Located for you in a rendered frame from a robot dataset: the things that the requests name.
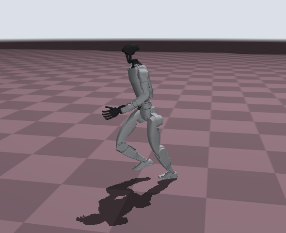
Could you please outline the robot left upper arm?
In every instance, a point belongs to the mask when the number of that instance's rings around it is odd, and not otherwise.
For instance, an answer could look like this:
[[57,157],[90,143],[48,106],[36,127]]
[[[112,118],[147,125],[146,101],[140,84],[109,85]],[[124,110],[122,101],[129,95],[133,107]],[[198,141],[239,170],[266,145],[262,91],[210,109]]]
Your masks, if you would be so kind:
[[147,99],[144,102],[147,102],[150,98],[150,92],[149,92],[149,84],[148,84],[148,71],[145,68],[138,69],[138,78],[140,80],[141,89],[143,90],[143,93],[147,95]]

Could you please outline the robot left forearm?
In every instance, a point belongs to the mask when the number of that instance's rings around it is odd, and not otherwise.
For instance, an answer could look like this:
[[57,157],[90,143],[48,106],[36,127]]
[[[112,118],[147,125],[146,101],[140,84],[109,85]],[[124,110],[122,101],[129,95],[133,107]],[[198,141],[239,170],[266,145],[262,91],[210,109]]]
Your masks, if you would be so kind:
[[132,111],[138,106],[140,107],[146,99],[147,99],[147,95],[145,93],[140,94],[134,101],[126,104],[125,107],[121,108],[121,112],[125,113],[128,111]]

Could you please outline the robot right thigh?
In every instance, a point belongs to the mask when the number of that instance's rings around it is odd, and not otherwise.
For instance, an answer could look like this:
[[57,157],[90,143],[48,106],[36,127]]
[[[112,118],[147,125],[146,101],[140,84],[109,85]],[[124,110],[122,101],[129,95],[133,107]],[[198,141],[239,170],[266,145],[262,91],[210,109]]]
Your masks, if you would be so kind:
[[140,110],[135,110],[123,123],[121,126],[117,139],[116,148],[119,151],[124,151],[127,149],[127,143],[125,139],[131,134],[131,132],[136,128],[136,121],[143,123],[145,120],[142,119]]

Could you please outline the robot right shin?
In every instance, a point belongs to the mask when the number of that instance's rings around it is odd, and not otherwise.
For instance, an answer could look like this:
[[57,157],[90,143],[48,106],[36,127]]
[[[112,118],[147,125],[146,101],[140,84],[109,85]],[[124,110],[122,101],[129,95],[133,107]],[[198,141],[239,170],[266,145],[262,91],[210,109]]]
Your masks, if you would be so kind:
[[[135,159],[137,161],[140,161],[140,162],[148,162],[148,160],[146,158],[144,158],[143,156],[141,156],[138,151],[136,149],[134,149],[132,146],[130,146],[129,144],[127,144],[127,149],[124,150],[124,151],[119,151],[119,150],[116,150],[120,153],[122,153],[123,155],[129,157],[129,158],[132,158],[132,159]],[[147,161],[146,161],[147,160]]]

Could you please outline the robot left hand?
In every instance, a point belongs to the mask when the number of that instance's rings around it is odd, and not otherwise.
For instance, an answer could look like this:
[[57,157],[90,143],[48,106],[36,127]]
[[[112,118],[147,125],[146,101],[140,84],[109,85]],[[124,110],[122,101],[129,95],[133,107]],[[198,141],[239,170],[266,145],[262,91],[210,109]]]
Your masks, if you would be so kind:
[[[121,112],[121,108],[123,108],[123,107],[125,107],[125,105],[119,106],[118,108],[116,108],[116,107],[115,107],[115,108],[112,108],[112,107],[105,106],[105,108],[110,108],[110,110],[102,111],[102,112],[104,112],[104,113],[108,112],[108,113],[102,114],[102,115],[108,115],[108,116],[103,116],[103,117],[105,117],[106,120],[109,120],[109,119],[111,119],[111,118],[113,118],[113,117],[118,116],[119,113],[120,113],[120,114],[123,114],[123,113]],[[110,116],[111,116],[111,117],[110,117]],[[109,117],[109,118],[108,118],[108,117]]]

